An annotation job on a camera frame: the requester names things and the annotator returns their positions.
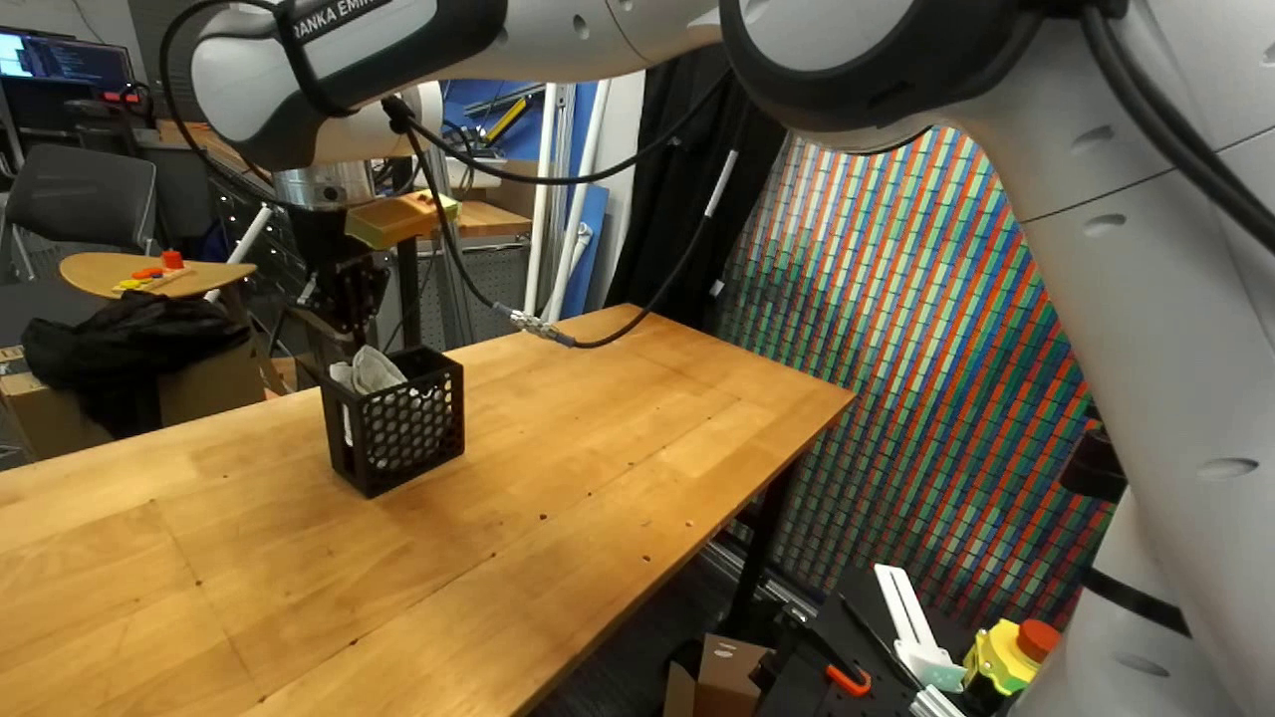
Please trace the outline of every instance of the colorful patterned backdrop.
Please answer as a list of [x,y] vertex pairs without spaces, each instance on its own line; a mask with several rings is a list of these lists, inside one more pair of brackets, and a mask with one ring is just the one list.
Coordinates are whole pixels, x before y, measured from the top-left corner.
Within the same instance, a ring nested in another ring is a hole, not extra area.
[[857,390],[779,562],[811,590],[904,568],[930,611],[1068,618],[1108,506],[1055,488],[1083,378],[974,139],[848,159],[789,139],[716,334]]

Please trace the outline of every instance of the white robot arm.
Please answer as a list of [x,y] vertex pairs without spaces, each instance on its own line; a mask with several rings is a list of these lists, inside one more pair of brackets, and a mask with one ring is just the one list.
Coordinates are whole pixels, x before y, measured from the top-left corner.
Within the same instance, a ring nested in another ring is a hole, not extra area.
[[[273,3],[295,42],[265,10],[209,23],[197,94],[274,173],[311,168],[336,116],[425,75],[581,79],[715,42],[765,113],[829,147],[961,123],[1012,193],[1133,477],[1068,651],[1022,712],[1275,712],[1275,258],[1129,119],[1082,3],[305,0]],[[1273,206],[1275,3],[1091,3],[1206,168]]]

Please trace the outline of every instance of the wooden tabletop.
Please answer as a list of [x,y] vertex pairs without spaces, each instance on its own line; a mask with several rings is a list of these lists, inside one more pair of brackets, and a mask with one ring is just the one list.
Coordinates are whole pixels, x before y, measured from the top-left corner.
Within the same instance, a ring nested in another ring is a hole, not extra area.
[[[528,236],[530,221],[483,198],[463,198],[456,206],[456,229],[463,241],[510,241],[510,236]],[[378,198],[378,205],[356,205],[347,210],[347,232],[371,246],[429,241],[437,236],[437,206],[421,193]]]
[[0,712],[521,712],[848,404],[666,318],[456,359],[467,453],[384,497],[315,390],[0,473]]
[[161,257],[104,257],[104,250],[80,250],[70,257],[60,265],[60,274],[83,291],[83,297],[100,297],[100,298],[117,298],[125,297],[125,287],[131,291],[151,291],[151,297],[169,297],[169,298],[189,298],[189,297],[209,297],[221,291],[228,282],[241,282],[244,274],[257,271],[257,265],[185,265],[180,274],[169,279],[148,279],[148,282],[129,282],[131,271],[140,269],[161,269]]

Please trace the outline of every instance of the cardboard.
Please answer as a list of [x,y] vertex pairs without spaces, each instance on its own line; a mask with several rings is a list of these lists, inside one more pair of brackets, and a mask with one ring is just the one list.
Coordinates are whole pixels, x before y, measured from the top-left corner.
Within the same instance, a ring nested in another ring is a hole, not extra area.
[[[76,396],[43,387],[20,367],[20,350],[4,346],[0,355],[8,359],[8,370],[0,376],[0,400],[12,410],[27,457],[56,457],[112,441],[112,435],[80,410]],[[251,362],[251,342],[161,378],[164,428],[236,410],[259,400],[265,384]]]
[[755,668],[765,655],[765,646],[711,634],[698,678],[671,666],[666,717],[755,717],[760,706]]

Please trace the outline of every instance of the black mesh container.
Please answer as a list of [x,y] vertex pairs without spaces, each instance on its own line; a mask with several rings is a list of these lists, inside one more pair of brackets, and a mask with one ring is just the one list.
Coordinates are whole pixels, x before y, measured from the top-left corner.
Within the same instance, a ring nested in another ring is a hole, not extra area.
[[467,449],[463,367],[425,346],[392,355],[404,387],[356,396],[322,384],[330,467],[362,496],[384,496]]

